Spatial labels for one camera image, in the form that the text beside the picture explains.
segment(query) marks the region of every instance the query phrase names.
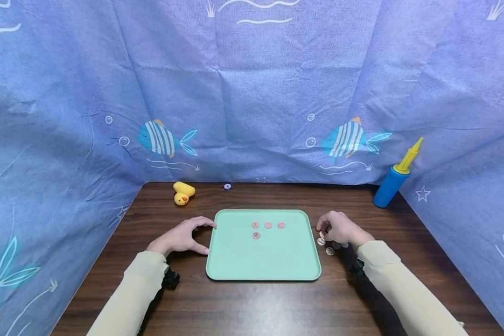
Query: left hand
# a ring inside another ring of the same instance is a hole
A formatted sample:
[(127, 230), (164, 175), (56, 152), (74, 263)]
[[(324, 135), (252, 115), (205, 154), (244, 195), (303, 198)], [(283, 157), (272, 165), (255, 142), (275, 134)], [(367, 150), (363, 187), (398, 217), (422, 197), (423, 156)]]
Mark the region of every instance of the left hand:
[(178, 226), (152, 241), (146, 251), (153, 251), (168, 257), (170, 252), (195, 251), (208, 254), (209, 248), (197, 243), (192, 238), (192, 231), (198, 226), (216, 227), (217, 224), (204, 216), (184, 220)]

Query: beige sleeve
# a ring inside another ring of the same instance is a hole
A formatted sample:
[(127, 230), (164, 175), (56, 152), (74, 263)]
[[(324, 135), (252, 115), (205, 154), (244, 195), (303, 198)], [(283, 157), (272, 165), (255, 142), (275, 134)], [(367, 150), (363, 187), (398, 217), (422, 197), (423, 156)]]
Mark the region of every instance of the beige sleeve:
[(161, 289), (167, 267), (166, 258), (159, 253), (136, 255), (87, 336), (137, 335), (149, 304)]
[(467, 336), (459, 322), (384, 243), (359, 247), (364, 273), (397, 312), (408, 336)]

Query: table surface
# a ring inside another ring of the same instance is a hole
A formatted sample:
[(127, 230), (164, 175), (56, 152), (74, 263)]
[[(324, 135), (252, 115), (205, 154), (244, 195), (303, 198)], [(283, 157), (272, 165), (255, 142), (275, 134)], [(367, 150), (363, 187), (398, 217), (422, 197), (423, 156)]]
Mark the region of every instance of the table surface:
[[(384, 240), (428, 286), (471, 336), (504, 335), (425, 226), (400, 195), (388, 209), (371, 202), (376, 187), (317, 184), (193, 183), (196, 196), (174, 205), (171, 183), (146, 184), (104, 247), (54, 329), (54, 336), (86, 335), (137, 252), (182, 220), (221, 209), (301, 209), (314, 226), (329, 210), (344, 211), (375, 238)], [(318, 232), (313, 230), (315, 238)], [(196, 234), (209, 246), (210, 231)], [(181, 275), (175, 290), (153, 301), (140, 335), (405, 335), (386, 299), (349, 271), (351, 249), (329, 256), (318, 246), (322, 275), (315, 282), (217, 282), (205, 273), (206, 257), (182, 252), (170, 257)]]

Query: fish print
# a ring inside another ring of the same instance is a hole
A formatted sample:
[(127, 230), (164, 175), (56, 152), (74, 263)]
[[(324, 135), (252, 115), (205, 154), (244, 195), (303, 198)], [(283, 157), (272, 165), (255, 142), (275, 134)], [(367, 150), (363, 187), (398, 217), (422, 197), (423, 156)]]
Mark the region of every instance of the fish print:
[(12, 237), (7, 245), (6, 250), (0, 259), (0, 288), (1, 287), (16, 287), (26, 280), (30, 279), (34, 274), (39, 271), (39, 267), (29, 267), (25, 269), (18, 270), (16, 272), (10, 272), (11, 267), (14, 264), (14, 260), (17, 255), (17, 238)]
[(152, 152), (168, 155), (170, 158), (174, 157), (175, 143), (179, 142), (179, 145), (185, 152), (190, 155), (198, 156), (198, 153), (196, 153), (191, 146), (185, 144), (185, 142), (192, 139), (195, 134), (196, 130), (190, 131), (185, 134), (181, 140), (178, 140), (159, 119), (156, 119), (148, 121), (140, 128), (138, 141), (145, 148), (151, 149)]
[(392, 133), (364, 132), (359, 117), (354, 117), (343, 126), (337, 127), (323, 140), (322, 148), (333, 158), (353, 155), (361, 146), (366, 146), (372, 153), (379, 153), (379, 148), (373, 142), (390, 138)]

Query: yellow rubber duck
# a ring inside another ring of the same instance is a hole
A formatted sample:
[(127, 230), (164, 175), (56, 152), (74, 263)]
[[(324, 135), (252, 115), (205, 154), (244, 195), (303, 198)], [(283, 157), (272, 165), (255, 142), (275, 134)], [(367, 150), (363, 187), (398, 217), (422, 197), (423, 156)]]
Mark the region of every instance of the yellow rubber duck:
[(188, 185), (182, 182), (174, 183), (174, 190), (176, 192), (174, 196), (174, 202), (177, 205), (187, 204), (191, 196), (196, 193), (196, 189), (192, 187), (192, 185)]

